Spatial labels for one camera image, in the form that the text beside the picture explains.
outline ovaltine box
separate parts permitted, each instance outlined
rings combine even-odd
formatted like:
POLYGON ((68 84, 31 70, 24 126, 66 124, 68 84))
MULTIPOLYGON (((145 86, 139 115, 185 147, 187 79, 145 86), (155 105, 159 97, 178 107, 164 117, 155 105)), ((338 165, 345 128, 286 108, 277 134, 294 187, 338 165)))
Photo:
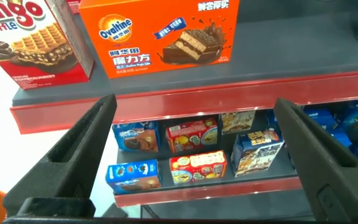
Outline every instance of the ovaltine box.
POLYGON ((109 78, 230 61, 240 0, 82 0, 109 78))
POLYGON ((87 82, 92 65, 66 0, 0 0, 0 66, 21 88, 87 82))

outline white floor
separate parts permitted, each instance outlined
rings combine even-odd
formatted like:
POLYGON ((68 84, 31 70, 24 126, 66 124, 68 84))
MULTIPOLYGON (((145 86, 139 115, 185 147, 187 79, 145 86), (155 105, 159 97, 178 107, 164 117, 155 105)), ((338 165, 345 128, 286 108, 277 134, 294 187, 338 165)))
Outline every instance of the white floor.
MULTIPOLYGON (((0 190, 5 192, 8 192, 66 133, 66 130, 63 130, 20 135, 9 111, 17 89, 16 83, 0 68, 0 190)), ((100 217, 114 202, 114 195, 104 176, 107 166, 116 163, 116 156, 117 144, 111 131, 91 194, 91 200, 96 207, 96 217, 100 217)), ((130 217, 140 215, 139 206, 127 207, 124 210, 130 217)))

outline orange box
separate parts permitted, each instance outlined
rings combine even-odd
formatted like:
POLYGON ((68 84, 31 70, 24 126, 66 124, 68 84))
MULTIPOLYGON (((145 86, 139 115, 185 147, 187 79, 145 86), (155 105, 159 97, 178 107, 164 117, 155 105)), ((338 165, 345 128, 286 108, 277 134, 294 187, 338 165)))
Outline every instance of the orange box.
POLYGON ((174 157, 169 163, 175 184, 224 177, 227 166, 223 150, 174 157))
POLYGON ((109 78, 230 61, 240 0, 82 0, 109 78))

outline chocolate wafer bar image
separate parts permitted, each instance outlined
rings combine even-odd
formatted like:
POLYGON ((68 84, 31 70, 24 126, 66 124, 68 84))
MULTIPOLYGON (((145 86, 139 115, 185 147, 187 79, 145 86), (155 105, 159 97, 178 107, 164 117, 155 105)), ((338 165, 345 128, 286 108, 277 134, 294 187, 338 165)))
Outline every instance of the chocolate wafer bar image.
POLYGON ((32 63, 34 66, 51 67, 73 55, 73 50, 56 22, 13 42, 12 48, 20 61, 32 63))
POLYGON ((221 56, 223 44, 222 29, 212 22, 205 29, 184 30, 174 43, 164 47, 161 59, 173 65, 206 64, 221 56))

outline black plastic arm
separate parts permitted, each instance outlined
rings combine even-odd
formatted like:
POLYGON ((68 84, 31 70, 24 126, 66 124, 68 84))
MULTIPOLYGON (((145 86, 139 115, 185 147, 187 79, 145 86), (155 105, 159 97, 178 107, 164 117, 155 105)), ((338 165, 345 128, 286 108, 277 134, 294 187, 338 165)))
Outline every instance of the black plastic arm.
POLYGON ((93 216, 89 197, 116 108, 116 97, 105 96, 67 131, 7 193, 8 217, 93 216))
POLYGON ((315 219, 358 222, 358 158, 292 102, 274 113, 315 219))

